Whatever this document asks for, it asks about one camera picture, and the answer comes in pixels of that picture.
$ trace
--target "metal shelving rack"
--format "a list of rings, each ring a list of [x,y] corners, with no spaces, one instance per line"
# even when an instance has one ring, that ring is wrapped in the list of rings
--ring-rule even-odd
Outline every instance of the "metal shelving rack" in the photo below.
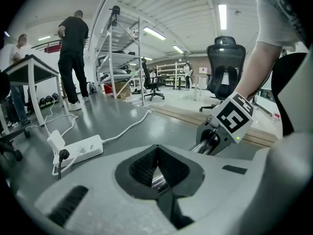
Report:
[[[185,73],[182,74],[178,74],[178,66],[183,66],[185,63],[177,63],[175,62],[174,64],[170,64],[170,65],[161,65],[161,66],[156,66],[156,72],[157,75],[163,75],[163,76],[168,76],[168,78],[164,79],[164,81],[169,81],[172,80],[172,78],[175,78],[174,81],[174,88],[177,89],[177,83],[178,83],[178,78],[185,78]],[[164,75],[164,72],[174,72],[173,74],[167,74]],[[165,82],[165,86],[173,86],[172,84],[167,84],[167,82]]]
[[[130,83],[131,79],[135,76],[143,77],[143,70],[141,64],[141,19],[134,18],[120,11],[119,7],[114,6],[110,19],[105,24],[99,41],[96,47],[96,63],[98,58],[105,56],[99,66],[96,65],[97,73],[110,73],[112,82],[112,92],[114,98],[117,98],[123,89]],[[138,34],[133,36],[131,30],[138,27]],[[113,53],[113,51],[125,50],[132,43],[138,45],[138,55]],[[127,78],[127,83],[121,88],[119,92],[115,90],[113,70],[118,71],[120,68],[128,65],[129,63],[137,64],[139,69],[134,75]],[[139,80],[141,88],[141,101],[144,106],[143,96],[143,81]]]

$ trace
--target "caster wheel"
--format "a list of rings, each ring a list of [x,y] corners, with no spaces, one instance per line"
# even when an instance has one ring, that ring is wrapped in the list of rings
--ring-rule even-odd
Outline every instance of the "caster wheel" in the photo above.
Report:
[[[17,162],[21,161],[23,159],[23,155],[21,154],[20,150],[16,150],[14,153],[13,153],[13,156],[15,158],[15,160]]]
[[[25,137],[26,137],[27,139],[30,138],[30,132],[29,132],[29,131],[25,131],[24,134],[25,134]]]

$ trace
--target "ceiling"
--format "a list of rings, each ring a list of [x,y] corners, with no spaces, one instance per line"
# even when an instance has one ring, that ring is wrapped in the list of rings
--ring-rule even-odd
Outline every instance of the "ceiling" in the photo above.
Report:
[[[57,40],[59,23],[78,9],[84,12],[84,20],[90,28],[100,1],[28,0],[8,32],[14,39],[27,34],[30,46]],[[218,4],[227,5],[227,30],[220,30]],[[204,55],[206,48],[220,35],[234,37],[248,51],[258,33],[255,0],[116,0],[116,5],[123,12],[140,17],[143,26],[166,37],[162,41],[142,33],[142,55],[154,60],[181,56],[173,49],[174,45],[190,56]],[[239,16],[235,15],[236,11],[240,12]],[[47,35],[51,38],[38,41]]]
[[[227,30],[220,28],[218,4],[227,5]],[[174,45],[190,55],[204,54],[220,35],[234,37],[248,51],[259,29],[255,0],[118,0],[117,5],[166,37],[143,34],[143,53],[154,59],[179,56]]]

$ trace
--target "man in black shirt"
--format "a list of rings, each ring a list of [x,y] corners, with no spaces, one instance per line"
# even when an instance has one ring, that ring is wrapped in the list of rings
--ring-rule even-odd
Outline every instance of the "man in black shirt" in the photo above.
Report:
[[[82,107],[78,100],[73,83],[72,69],[79,81],[80,91],[85,102],[88,102],[87,80],[84,72],[84,47],[88,38],[88,26],[83,21],[83,12],[78,10],[73,17],[66,18],[58,29],[63,40],[58,62],[64,89],[69,101],[69,111],[77,111]]]

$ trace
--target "white floor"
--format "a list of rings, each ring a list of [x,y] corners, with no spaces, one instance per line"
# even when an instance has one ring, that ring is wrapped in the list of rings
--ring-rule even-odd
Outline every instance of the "white floor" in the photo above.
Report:
[[[150,101],[150,97],[146,97],[145,106],[151,104],[162,105],[170,105],[182,109],[186,109],[189,111],[199,112],[199,108],[201,106],[209,106],[211,104],[219,104],[218,99],[210,98],[210,96],[214,96],[210,91],[202,90],[200,96],[200,90],[197,91],[197,100],[195,101],[195,89],[182,89],[182,90],[173,90],[172,87],[161,87],[160,93],[163,93],[165,99],[162,100],[162,97],[155,96],[152,101]],[[126,98],[126,102],[136,102],[136,98],[140,98],[139,94],[131,95]],[[208,112],[210,110],[203,109],[203,113]],[[252,128],[259,129],[262,131],[266,131],[274,134],[277,138],[282,138],[282,124],[281,121],[275,120],[272,117],[268,116],[264,111],[260,109],[255,109],[253,112],[254,122],[252,124]]]

